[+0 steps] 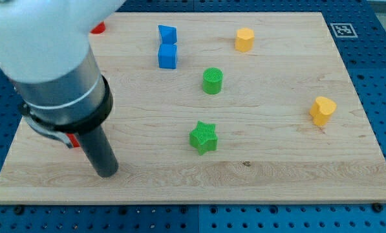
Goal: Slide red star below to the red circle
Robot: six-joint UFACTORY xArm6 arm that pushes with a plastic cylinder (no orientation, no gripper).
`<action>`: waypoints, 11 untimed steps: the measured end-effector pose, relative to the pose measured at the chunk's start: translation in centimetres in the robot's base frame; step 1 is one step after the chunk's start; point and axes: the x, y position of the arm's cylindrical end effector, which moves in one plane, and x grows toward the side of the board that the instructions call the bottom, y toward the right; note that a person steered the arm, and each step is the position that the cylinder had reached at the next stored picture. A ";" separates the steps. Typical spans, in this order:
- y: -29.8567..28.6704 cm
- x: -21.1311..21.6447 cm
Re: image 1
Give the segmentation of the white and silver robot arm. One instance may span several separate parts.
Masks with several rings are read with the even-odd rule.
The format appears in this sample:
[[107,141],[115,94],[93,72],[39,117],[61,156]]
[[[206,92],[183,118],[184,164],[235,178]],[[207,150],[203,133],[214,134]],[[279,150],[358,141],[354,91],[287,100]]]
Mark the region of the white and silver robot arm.
[[123,0],[0,1],[0,68],[21,95],[20,112],[44,137],[77,141],[100,177],[118,170],[102,129],[113,108],[89,34]]

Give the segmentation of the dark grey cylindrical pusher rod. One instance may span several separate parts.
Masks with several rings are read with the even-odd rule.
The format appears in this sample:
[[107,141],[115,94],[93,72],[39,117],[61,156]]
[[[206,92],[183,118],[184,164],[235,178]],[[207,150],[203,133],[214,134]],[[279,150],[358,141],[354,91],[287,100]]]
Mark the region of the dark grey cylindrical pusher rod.
[[76,138],[100,177],[110,177],[118,171],[118,161],[101,126],[77,133]]

